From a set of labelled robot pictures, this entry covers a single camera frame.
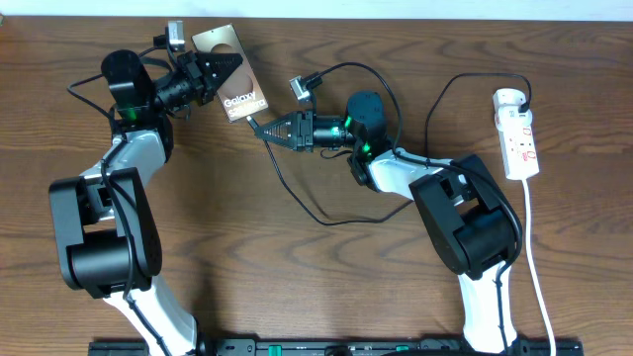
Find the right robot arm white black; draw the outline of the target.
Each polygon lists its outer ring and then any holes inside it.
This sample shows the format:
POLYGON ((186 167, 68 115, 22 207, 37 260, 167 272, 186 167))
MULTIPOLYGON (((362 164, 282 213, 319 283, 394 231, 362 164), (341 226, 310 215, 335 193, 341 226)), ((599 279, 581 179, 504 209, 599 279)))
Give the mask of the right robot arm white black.
POLYGON ((296 111, 253 130, 295 151, 349 148, 347 162, 357 183, 413 202, 436 253, 457 275, 469 351, 518 353, 504 274, 520 252, 522 232, 479 157, 429 159, 396 146, 387 134, 382 99, 372 91, 353 94, 341 117, 296 111))

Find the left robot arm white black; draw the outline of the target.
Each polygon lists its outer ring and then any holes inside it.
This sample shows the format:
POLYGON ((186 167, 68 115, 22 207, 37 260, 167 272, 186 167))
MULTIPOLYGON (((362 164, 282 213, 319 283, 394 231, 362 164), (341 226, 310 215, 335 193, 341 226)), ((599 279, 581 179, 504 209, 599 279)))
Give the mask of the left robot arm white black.
POLYGON ((236 53, 188 51, 167 60, 121 49, 101 63, 115 103, 111 146, 83 173, 48 188, 60 272, 122 313, 139 341, 93 341, 91 355, 214 355, 217 345, 162 278, 162 247, 145 193, 169 160, 171 117, 210 103, 242 65, 236 53))

